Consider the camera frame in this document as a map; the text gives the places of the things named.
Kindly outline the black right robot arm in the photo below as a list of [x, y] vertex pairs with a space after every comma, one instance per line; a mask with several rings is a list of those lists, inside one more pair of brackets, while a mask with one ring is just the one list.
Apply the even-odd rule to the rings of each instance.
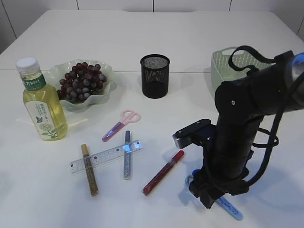
[[[251, 68], [246, 77], [223, 82], [216, 90], [215, 104], [216, 125], [196, 125], [189, 131], [191, 143], [204, 149], [203, 166], [189, 189], [206, 208], [227, 193], [247, 193], [264, 174], [283, 114], [304, 107], [303, 54], [283, 53], [270, 67]], [[265, 155], [257, 173], [245, 180], [255, 136], [267, 115], [275, 118]]]

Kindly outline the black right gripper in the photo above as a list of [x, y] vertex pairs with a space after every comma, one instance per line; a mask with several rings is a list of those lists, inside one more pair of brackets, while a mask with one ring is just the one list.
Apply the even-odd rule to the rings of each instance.
[[231, 124], [219, 117], [215, 126], [210, 147], [203, 148], [203, 166], [189, 186], [207, 209], [226, 193], [239, 195], [249, 191], [244, 178], [249, 174], [246, 164], [253, 154], [253, 120]]

